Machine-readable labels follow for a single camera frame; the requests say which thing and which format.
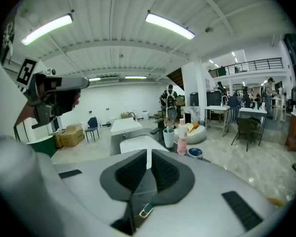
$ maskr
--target bottle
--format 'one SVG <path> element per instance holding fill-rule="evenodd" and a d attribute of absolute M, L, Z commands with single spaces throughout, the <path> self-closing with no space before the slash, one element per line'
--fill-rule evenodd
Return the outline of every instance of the bottle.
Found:
<path fill-rule="evenodd" d="M 180 118 L 178 125 L 178 140 L 177 140 L 177 153 L 180 155 L 186 154 L 187 145 L 187 127 L 185 126 L 185 119 Z"/>

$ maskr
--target cardboard box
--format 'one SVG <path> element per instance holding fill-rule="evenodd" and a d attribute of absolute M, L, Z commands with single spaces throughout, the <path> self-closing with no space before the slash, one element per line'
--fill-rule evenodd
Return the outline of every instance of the cardboard box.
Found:
<path fill-rule="evenodd" d="M 56 132 L 53 132 L 51 133 L 50 135 L 53 135 L 54 136 L 54 141 L 55 141 L 55 147 L 56 148 L 62 148 L 63 147 L 63 144 L 62 144 L 62 141 L 61 141 L 61 137 L 60 135 L 64 132 L 64 130 L 60 130 L 60 131 L 56 131 Z"/>
<path fill-rule="evenodd" d="M 176 98 L 176 103 L 178 106 L 185 106 L 185 100 L 183 96 L 178 96 Z"/>
<path fill-rule="evenodd" d="M 120 116 L 122 117 L 122 119 L 131 118 L 131 117 L 129 116 L 129 113 L 121 113 Z"/>
<path fill-rule="evenodd" d="M 61 142 L 64 147 L 75 147 L 84 139 L 82 126 L 69 125 L 63 133 L 60 134 Z"/>

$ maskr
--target balcony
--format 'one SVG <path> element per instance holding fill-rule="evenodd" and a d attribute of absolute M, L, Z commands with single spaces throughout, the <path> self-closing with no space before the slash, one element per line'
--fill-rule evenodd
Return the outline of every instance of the balcony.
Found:
<path fill-rule="evenodd" d="M 245 73 L 257 70 L 283 69 L 282 58 L 272 58 L 264 60 L 255 60 L 243 63 L 237 63 L 217 69 L 208 70 L 212 78 Z"/>

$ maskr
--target black chair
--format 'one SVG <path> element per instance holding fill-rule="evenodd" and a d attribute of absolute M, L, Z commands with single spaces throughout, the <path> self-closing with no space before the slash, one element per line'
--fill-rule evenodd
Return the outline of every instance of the black chair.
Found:
<path fill-rule="evenodd" d="M 248 151 L 249 140 L 251 143 L 253 134 L 256 131 L 258 122 L 251 118 L 238 118 L 237 123 L 238 123 L 238 133 L 236 134 L 236 137 L 233 139 L 231 144 L 233 144 L 236 138 L 239 139 L 239 136 L 241 133 L 246 133 L 247 134 L 247 151 Z"/>
<path fill-rule="evenodd" d="M 98 129 L 97 129 L 98 128 L 97 118 L 95 118 L 95 117 L 90 118 L 87 123 L 89 125 L 88 129 L 85 130 L 85 135 L 86 135 L 86 138 L 87 138 L 87 142 L 88 142 L 87 132 L 90 133 L 90 136 L 95 141 L 95 136 L 94 136 L 94 131 L 95 130 L 97 130 L 97 135 L 98 135 L 98 138 L 99 138 Z"/>
<path fill-rule="evenodd" d="M 229 106 L 230 106 L 230 113 L 231 113 L 231 121 L 234 121 L 238 117 L 238 111 L 239 111 L 238 97 L 236 96 L 229 97 Z"/>

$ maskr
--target marble floor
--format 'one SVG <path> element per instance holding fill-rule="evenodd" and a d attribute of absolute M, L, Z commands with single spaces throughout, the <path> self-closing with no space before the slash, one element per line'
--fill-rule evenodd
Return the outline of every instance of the marble floor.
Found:
<path fill-rule="evenodd" d="M 143 127 L 157 127 L 153 119 L 140 120 Z M 111 127 L 99 128 L 100 139 L 96 142 L 84 139 L 76 147 L 62 148 L 52 157 L 52 162 L 69 163 L 95 160 L 109 157 Z M 239 178 L 254 186 L 268 198 L 277 198 L 287 202 L 296 194 L 296 173 L 292 164 L 296 162 L 296 152 L 287 151 L 284 145 L 263 141 L 249 144 L 246 152 L 246 140 L 240 137 L 231 146 L 235 134 L 221 136 L 221 131 L 208 128 L 207 139 L 188 148 L 203 150 L 204 157 L 212 163 L 231 171 Z"/>

